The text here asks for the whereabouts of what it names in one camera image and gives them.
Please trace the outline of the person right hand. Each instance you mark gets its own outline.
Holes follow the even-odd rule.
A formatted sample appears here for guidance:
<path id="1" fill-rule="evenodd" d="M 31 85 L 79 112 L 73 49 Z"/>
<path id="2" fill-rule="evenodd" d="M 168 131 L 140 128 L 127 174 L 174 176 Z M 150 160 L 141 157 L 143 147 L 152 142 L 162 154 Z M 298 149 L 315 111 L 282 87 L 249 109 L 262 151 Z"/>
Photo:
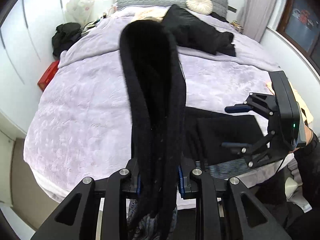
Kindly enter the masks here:
<path id="1" fill-rule="evenodd" d="M 291 141 L 291 148 L 292 150 L 290 153 L 295 152 L 299 148 L 304 148 L 308 144 L 311 143 L 313 138 L 313 131 L 303 122 L 303 111 L 299 107 L 299 122 L 294 122 L 292 124 L 292 133 L 293 133 L 293 139 Z"/>

